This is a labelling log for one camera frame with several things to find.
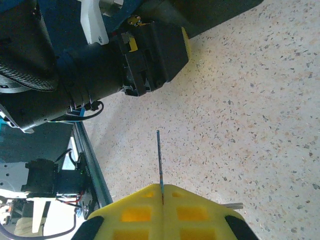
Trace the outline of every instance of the metal pin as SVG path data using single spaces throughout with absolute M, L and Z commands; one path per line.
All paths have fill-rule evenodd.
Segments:
M 222 206 L 225 206 L 226 208 L 237 210 L 237 209 L 243 209 L 244 203 L 243 202 L 236 202 L 236 203 L 226 203 L 222 204 Z
M 165 187 L 164 187 L 164 179 L 163 179 L 163 172 L 162 172 L 162 157 L 161 157 L 161 143 L 160 143 L 160 132 L 159 130 L 156 131 L 156 139 L 158 145 L 158 160 L 159 160 L 159 177 L 160 177 L 160 186 L 161 186 L 161 196 L 162 196 L 162 205 L 165 204 Z

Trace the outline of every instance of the black cable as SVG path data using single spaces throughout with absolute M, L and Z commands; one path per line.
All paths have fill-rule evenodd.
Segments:
M 71 148 L 65 150 L 55 161 L 54 163 L 58 162 L 59 160 L 61 160 L 64 156 L 66 156 L 68 153 L 70 153 L 72 151 Z
M 101 105 L 101 109 L 98 112 L 96 112 L 95 114 L 92 114 L 90 116 L 63 115 L 63 116 L 57 117 L 57 118 L 55 118 L 55 119 L 53 119 L 53 120 L 51 120 L 49 122 L 50 123 L 77 123 L 77 122 L 82 122 L 84 120 L 92 119 L 92 118 L 98 116 L 100 113 L 102 113 L 102 111 L 105 108 L 105 105 L 104 105 L 104 103 L 102 101 L 97 101 L 97 103 L 99 105 Z
M 53 239 L 53 238 L 58 238 L 61 236 L 64 236 L 66 234 L 71 233 L 73 230 L 75 230 L 77 225 L 77 216 L 76 213 L 73 215 L 73 227 L 70 228 L 68 231 L 64 231 L 61 233 L 53 234 L 50 236 L 17 236 L 12 234 L 11 232 L 7 231 L 4 226 L 0 223 L 0 233 L 7 237 L 10 240 L 47 240 L 47 239 Z
M 45 235 L 45 224 L 42 224 L 41 227 L 42 227 L 42 236 L 43 236 Z
M 75 162 L 75 160 L 73 160 L 72 155 L 71 155 L 71 151 L 69 152 L 69 158 L 70 158 L 70 161 L 72 162 L 72 164 L 74 165 L 74 167 L 77 168 L 77 163 Z
M 57 201 L 59 201 L 60 203 L 67 204 L 67 205 L 70 205 L 72 207 L 78 208 L 78 209 L 82 209 L 82 207 L 80 205 L 78 205 L 78 204 L 67 203 L 67 202 L 64 202 L 64 201 L 62 201 L 62 200 L 60 200 L 58 198 L 57 198 Z

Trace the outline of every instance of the red wire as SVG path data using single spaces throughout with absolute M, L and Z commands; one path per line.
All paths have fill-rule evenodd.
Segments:
M 59 201 L 59 202 L 62 202 L 62 203 L 64 203 L 64 204 L 77 204 L 78 202 L 81 201 L 83 195 L 84 195 L 84 192 L 81 192 L 80 197 L 79 197 L 77 200 L 75 200 L 75 201 L 62 201 L 62 200 L 60 200 L 60 199 L 59 199 L 58 201 Z

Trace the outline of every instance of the cable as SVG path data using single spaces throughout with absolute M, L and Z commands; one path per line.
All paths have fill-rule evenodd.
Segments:
M 75 162 L 75 160 L 73 160 L 72 155 L 71 155 L 71 151 L 69 152 L 69 158 L 70 158 L 70 161 L 72 162 L 72 164 L 74 165 L 74 167 L 77 168 L 77 163 Z
M 77 194 L 76 196 L 74 195 L 68 195 L 68 196 L 65 196 L 65 195 L 60 195 L 60 196 L 56 196 L 57 199 L 74 199 L 75 197 L 77 197 L 79 195 L 80 197 L 80 194 Z
M 80 205 L 78 205 L 78 204 L 73 204 L 73 203 L 69 203 L 69 202 L 66 202 L 66 201 L 61 201 L 59 199 L 57 199 L 57 201 L 59 201 L 60 203 L 67 204 L 67 205 L 70 205 L 72 207 L 78 208 L 78 209 L 82 209 L 82 207 Z
M 75 230 L 77 225 L 77 216 L 76 214 L 73 215 L 73 227 L 70 228 L 68 231 L 64 231 L 61 233 L 53 234 L 50 236 L 17 236 L 12 234 L 11 232 L 7 231 L 4 226 L 0 223 L 0 233 L 7 237 L 10 240 L 47 240 L 47 239 L 54 239 L 61 236 L 64 236 L 66 234 L 71 233 L 73 230 Z
M 98 106 L 101 105 L 101 109 L 96 112 L 95 114 L 92 114 L 90 116 L 72 116 L 72 115 L 63 115 L 60 117 L 57 117 L 51 121 L 49 121 L 50 123 L 77 123 L 77 122 L 82 122 L 84 120 L 89 120 L 92 119 L 96 116 L 98 116 L 100 113 L 102 113 L 102 111 L 105 108 L 105 105 L 102 101 L 97 101 Z
M 81 194 L 80 194 L 80 197 L 77 199 L 77 200 L 74 200 L 74 201 L 62 201 L 62 200 L 60 200 L 60 199 L 57 199 L 59 202 L 61 202 L 61 203 L 64 203 L 64 204 L 77 204 L 77 203 L 79 203 L 80 201 L 81 201 L 81 199 L 82 199 L 82 197 L 83 197 L 83 195 L 84 195 L 85 193 L 84 192 L 82 192 Z
M 61 160 L 65 155 L 67 155 L 67 153 L 69 153 L 69 152 L 71 152 L 71 151 L 72 151 L 71 148 L 65 150 L 65 151 L 54 161 L 54 163 L 56 163 L 56 162 L 58 162 L 59 160 Z

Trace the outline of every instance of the yellow 3d-printed part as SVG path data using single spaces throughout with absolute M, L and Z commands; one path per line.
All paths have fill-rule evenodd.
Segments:
M 94 240 L 236 240 L 225 216 L 242 216 L 174 185 L 152 184 L 93 212 L 104 221 Z

